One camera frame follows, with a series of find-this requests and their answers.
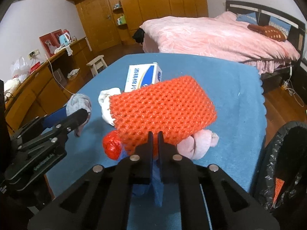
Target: black garbage bag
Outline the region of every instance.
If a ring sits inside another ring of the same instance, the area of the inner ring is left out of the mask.
[[[132,38],[135,39],[135,41],[136,41],[137,43],[143,44],[143,42],[144,42],[144,34],[145,34],[144,30],[141,29],[141,28],[139,28],[139,29],[134,33],[134,35],[132,36]]]
[[[281,229],[307,229],[307,124],[291,121],[267,145],[254,198]]]

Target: white box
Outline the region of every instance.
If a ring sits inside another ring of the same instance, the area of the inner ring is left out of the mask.
[[[161,81],[162,71],[156,62],[152,64],[130,65],[125,85],[125,92],[131,92],[142,86]]]

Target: white stool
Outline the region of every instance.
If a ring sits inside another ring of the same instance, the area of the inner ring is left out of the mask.
[[[97,56],[95,59],[93,59],[92,61],[88,62],[86,65],[87,66],[91,66],[91,72],[93,77],[95,77],[98,74],[98,69],[102,66],[104,66],[104,68],[107,68],[107,64],[104,61],[104,55],[99,55]]]

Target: pink bedspread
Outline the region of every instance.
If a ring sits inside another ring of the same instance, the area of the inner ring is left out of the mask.
[[[289,42],[278,42],[237,22],[236,15],[224,12],[216,18],[164,17],[148,20],[141,28],[161,53],[188,53],[226,59],[256,66],[259,74],[300,58]]]

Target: pillow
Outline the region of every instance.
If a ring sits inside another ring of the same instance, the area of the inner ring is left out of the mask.
[[[286,36],[278,29],[276,29],[273,26],[258,26],[249,24],[248,29],[257,33],[260,33],[262,35],[265,35],[273,40],[276,41],[285,41],[287,38]]]
[[[256,12],[250,13],[247,15],[237,15],[237,20],[238,22],[248,22],[249,24],[254,24],[258,25],[257,19],[256,19]]]
[[[288,38],[290,29],[291,29],[291,25],[281,21],[279,19],[277,19],[276,17],[271,16],[270,21],[269,21],[269,25],[273,26],[275,28],[277,28],[278,30],[280,30],[286,37],[286,39]]]

